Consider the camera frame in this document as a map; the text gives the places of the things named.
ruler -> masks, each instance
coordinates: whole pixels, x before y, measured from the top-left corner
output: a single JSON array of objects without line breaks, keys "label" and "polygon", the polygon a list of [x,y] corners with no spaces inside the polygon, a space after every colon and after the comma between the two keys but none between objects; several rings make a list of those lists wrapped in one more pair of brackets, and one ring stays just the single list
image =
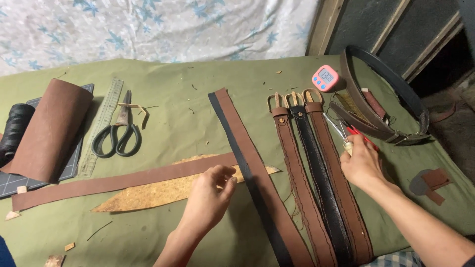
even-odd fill
[{"label": "ruler", "polygon": [[91,134],[89,135],[85,145],[86,150],[83,154],[84,156],[81,155],[81,159],[79,161],[79,168],[77,171],[77,175],[79,177],[91,177],[92,171],[95,167],[95,162],[97,160],[97,156],[92,153],[92,141],[102,129],[111,123],[112,114],[114,113],[117,102],[119,101],[123,84],[123,80],[119,80],[117,77],[114,77],[109,89],[107,90],[104,100],[102,100],[101,106],[99,107],[97,115],[94,119],[94,123],[91,127]]}]

pink timer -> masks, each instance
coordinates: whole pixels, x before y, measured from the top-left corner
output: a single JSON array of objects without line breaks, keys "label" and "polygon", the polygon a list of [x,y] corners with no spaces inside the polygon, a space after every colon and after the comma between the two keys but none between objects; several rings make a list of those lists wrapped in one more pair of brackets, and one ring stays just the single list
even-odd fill
[{"label": "pink timer", "polygon": [[329,65],[323,65],[313,75],[312,82],[318,90],[326,92],[338,82],[338,73]]}]

green fabric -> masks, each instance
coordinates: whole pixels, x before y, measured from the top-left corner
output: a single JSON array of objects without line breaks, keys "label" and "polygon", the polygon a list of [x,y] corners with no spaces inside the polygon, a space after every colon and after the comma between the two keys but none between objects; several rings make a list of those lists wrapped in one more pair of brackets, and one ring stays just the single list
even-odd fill
[{"label": "green fabric", "polygon": [[[288,94],[293,87],[297,87],[294,90],[299,93],[313,87],[311,77],[324,64],[339,70],[338,56],[180,64],[117,59],[5,76],[0,77],[3,87],[0,125],[5,124],[13,104],[41,96],[50,79],[66,71],[61,77],[65,81],[77,85],[95,84],[94,112],[88,114],[89,128],[111,79],[117,76],[124,80],[123,95],[126,90],[132,90],[133,104],[158,107],[149,109],[150,119],[147,128],[142,130],[140,151],[130,158],[115,155],[98,159],[92,178],[132,173],[198,154],[230,152],[224,130],[207,96],[207,93],[226,87],[264,162],[284,170],[271,175],[284,200],[289,196],[290,186],[266,98],[274,92]],[[387,83],[359,60],[355,61],[355,68],[360,85],[370,88],[386,111],[396,118],[392,127],[406,133],[415,132],[418,124],[399,105]],[[330,97],[331,94],[324,94],[325,110]],[[133,121],[140,124],[142,114],[137,114],[138,110],[134,110]],[[329,115],[335,117],[331,110]],[[333,137],[341,152],[341,139],[336,134]],[[408,196],[460,233],[475,233],[475,214],[471,212],[475,205],[474,187],[437,141],[395,147],[372,140],[381,148],[385,171]],[[408,188],[409,181],[420,170],[439,167],[444,168],[453,181],[437,190],[446,198],[441,207],[425,196],[414,196]],[[408,247],[387,214],[364,192],[355,187],[352,190],[368,228],[374,254],[379,256]],[[151,266],[168,234],[178,224],[187,201],[134,212],[89,212],[115,194],[96,194],[31,208],[23,211],[21,217],[0,221],[0,235],[5,238],[18,266],[41,266],[49,255],[62,254],[67,255],[64,267]],[[285,205],[292,214],[295,210],[293,198],[290,197]],[[0,200],[0,214],[7,214],[10,209],[10,198]],[[86,241],[111,220],[111,224]],[[302,228],[300,215],[294,216],[294,220],[297,227]],[[305,230],[301,233],[308,242]],[[64,246],[71,242],[76,242],[76,247],[64,252]],[[244,183],[238,185],[224,219],[199,244],[189,266],[277,266]]]}]

human arm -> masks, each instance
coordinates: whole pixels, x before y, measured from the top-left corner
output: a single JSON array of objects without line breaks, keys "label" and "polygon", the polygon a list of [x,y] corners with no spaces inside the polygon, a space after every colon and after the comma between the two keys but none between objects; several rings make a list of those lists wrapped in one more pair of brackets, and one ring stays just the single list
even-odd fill
[{"label": "human arm", "polygon": [[348,137],[353,153],[340,160],[349,182],[372,197],[392,218],[411,247],[428,267],[461,267],[475,255],[475,245],[407,198],[388,182],[378,153],[361,135]]},{"label": "human arm", "polygon": [[193,181],[183,216],[153,267],[186,266],[201,239],[223,218],[236,188],[235,172],[218,165]]}]

spool of black thread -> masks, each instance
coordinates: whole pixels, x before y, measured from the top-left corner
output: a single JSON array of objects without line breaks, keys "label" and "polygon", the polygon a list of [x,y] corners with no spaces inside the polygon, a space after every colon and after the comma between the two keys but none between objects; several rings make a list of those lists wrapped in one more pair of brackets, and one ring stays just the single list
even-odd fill
[{"label": "spool of black thread", "polygon": [[35,108],[28,104],[15,104],[11,107],[0,141],[0,167],[5,166],[15,156],[34,112]]}]

